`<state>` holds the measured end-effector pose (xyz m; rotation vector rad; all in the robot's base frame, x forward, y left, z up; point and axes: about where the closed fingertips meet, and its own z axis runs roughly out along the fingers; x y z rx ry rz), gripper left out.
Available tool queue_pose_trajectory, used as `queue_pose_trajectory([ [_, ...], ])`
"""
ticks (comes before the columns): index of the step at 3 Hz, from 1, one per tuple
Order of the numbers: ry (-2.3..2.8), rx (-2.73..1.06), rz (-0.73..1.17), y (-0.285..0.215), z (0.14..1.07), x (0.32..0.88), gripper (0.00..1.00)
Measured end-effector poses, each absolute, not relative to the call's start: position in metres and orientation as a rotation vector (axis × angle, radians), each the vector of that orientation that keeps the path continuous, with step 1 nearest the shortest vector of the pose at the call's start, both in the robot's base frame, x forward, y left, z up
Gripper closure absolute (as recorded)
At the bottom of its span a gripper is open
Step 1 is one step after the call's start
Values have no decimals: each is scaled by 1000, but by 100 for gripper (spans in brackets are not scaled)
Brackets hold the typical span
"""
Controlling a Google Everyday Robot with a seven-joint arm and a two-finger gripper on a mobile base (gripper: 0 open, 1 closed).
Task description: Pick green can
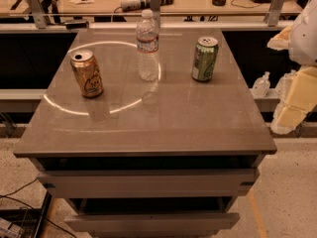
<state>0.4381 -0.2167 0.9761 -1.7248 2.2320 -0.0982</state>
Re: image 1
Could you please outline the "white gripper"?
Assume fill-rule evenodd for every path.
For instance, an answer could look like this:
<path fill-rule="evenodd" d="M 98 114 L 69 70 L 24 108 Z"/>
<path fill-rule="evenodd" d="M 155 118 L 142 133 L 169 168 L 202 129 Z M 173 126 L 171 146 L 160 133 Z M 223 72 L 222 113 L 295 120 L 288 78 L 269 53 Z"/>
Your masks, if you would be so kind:
<path fill-rule="evenodd" d="M 267 46 L 276 51 L 288 49 L 290 59 L 303 64 L 277 104 L 270 124 L 273 133 L 284 135 L 295 130 L 317 106 L 317 0 L 310 0 L 293 26 L 281 30 Z"/>

